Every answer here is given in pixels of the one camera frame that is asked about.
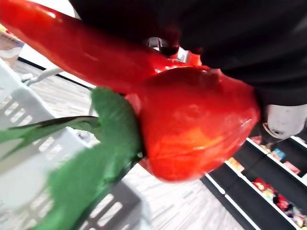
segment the plastic basket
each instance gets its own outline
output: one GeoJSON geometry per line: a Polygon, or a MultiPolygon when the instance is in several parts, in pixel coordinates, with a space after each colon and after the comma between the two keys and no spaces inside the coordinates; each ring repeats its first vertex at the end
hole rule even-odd
{"type": "MultiPolygon", "coordinates": [[[[17,74],[0,59],[0,129],[57,117],[17,74]]],[[[0,156],[16,145],[0,145],[0,156]]],[[[45,190],[47,173],[88,145],[70,128],[43,138],[0,162],[0,229],[31,229],[52,206],[45,190]]],[[[127,185],[118,183],[80,219],[83,230],[149,228],[147,203],[127,185]]]]}

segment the red vegetable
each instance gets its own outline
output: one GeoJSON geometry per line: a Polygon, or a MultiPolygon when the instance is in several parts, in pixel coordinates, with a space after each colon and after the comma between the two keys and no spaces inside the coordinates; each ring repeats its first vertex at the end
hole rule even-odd
{"type": "Polygon", "coordinates": [[[203,177],[230,158],[259,118],[253,89],[202,67],[172,69],[127,96],[139,114],[147,159],[156,177],[203,177]]]}
{"type": "Polygon", "coordinates": [[[240,147],[258,120],[253,89],[240,81],[167,60],[36,3],[0,0],[0,8],[0,22],[59,67],[131,93],[147,169],[160,179],[202,177],[240,147]]]}
{"type": "Polygon", "coordinates": [[[157,72],[184,65],[27,0],[0,0],[0,22],[63,70],[97,86],[130,92],[157,72]]]}

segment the floor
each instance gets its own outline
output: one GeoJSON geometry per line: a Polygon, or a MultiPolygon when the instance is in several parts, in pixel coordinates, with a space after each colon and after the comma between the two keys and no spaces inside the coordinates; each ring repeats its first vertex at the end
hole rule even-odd
{"type": "MultiPolygon", "coordinates": [[[[41,70],[18,61],[14,70],[22,76],[41,70]]],[[[30,86],[59,116],[87,115],[90,92],[82,86],[59,77],[49,77],[30,86]]],[[[242,230],[243,228],[196,180],[166,184],[135,166],[126,176],[146,199],[151,209],[153,230],[242,230]]]]}

